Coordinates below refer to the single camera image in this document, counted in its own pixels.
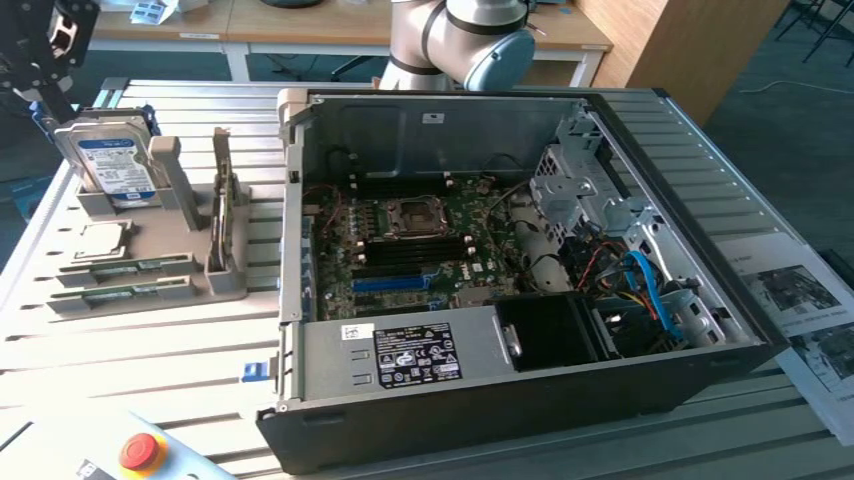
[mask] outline blue connector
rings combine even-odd
[[[269,363],[268,362],[249,362],[243,365],[243,375],[240,376],[240,383],[263,382],[269,379]]]

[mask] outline barcode sticker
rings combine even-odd
[[[374,338],[372,323],[342,325],[342,340],[362,340],[363,338]]]

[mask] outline blue pcie slot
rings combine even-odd
[[[354,293],[388,292],[395,290],[428,290],[436,273],[406,277],[360,278],[352,281]]]

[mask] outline paper document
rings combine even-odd
[[[854,295],[786,233],[718,244],[793,347],[777,357],[843,445],[854,445]]]
[[[140,2],[131,12],[131,23],[160,25],[175,13],[177,0]]]

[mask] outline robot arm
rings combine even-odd
[[[391,56],[380,88],[506,90],[534,60],[520,0],[392,0]]]
[[[99,12],[92,0],[0,0],[0,86],[41,102],[60,124],[77,116],[63,92],[69,67],[83,65]]]

